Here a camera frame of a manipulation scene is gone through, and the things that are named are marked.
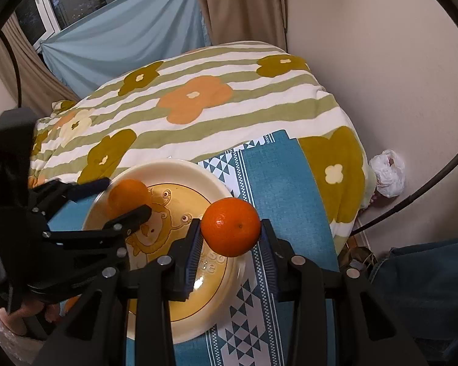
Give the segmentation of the person's left hand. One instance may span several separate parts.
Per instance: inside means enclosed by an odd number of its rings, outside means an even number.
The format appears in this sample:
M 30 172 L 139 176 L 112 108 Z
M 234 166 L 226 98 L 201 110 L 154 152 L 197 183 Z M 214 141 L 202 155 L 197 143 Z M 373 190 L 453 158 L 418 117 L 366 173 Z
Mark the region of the person's left hand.
M 27 327 L 24 319 L 35 316 L 41 311 L 44 311 L 47 322 L 58 323 L 61 319 L 60 305 L 45 305 L 38 300 L 24 300 L 21 307 L 12 313 L 8 313 L 5 308 L 0 308 L 0 320 L 15 335 L 25 336 Z

